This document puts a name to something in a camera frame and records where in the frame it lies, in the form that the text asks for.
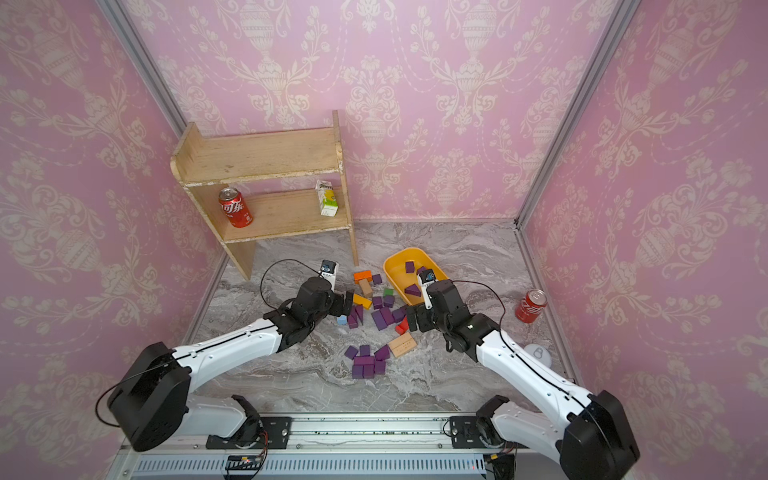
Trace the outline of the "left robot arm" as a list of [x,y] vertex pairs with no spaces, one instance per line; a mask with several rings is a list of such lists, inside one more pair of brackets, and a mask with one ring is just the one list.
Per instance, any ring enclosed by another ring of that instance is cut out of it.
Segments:
[[146,347],[110,392],[106,405],[132,449],[146,452],[173,437],[216,437],[248,448],[268,438],[244,396],[196,396],[198,388],[247,362],[303,342],[328,316],[349,314],[354,294],[336,293],[322,276],[307,279],[292,299],[254,322],[213,339]]

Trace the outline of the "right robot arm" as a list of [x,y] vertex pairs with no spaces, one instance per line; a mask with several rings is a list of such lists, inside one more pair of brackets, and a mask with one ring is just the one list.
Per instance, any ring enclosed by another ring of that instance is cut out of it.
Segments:
[[557,374],[527,352],[483,313],[473,313],[455,282],[417,282],[422,303],[407,317],[416,329],[437,330],[449,352],[460,352],[493,371],[523,394],[534,411],[496,396],[476,413],[490,445],[521,444],[559,464],[569,479],[622,479],[641,458],[620,400],[594,394]]

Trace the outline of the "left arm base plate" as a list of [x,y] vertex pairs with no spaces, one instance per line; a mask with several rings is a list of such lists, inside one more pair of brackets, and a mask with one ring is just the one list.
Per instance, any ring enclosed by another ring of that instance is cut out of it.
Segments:
[[291,435],[293,419],[289,416],[262,416],[259,421],[247,419],[233,435],[210,435],[208,450],[258,449],[284,450]]

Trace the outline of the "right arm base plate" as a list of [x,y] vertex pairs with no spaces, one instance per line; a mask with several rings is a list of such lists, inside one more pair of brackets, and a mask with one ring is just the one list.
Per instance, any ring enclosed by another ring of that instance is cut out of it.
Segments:
[[451,416],[446,433],[454,449],[490,449],[503,444],[488,417]]

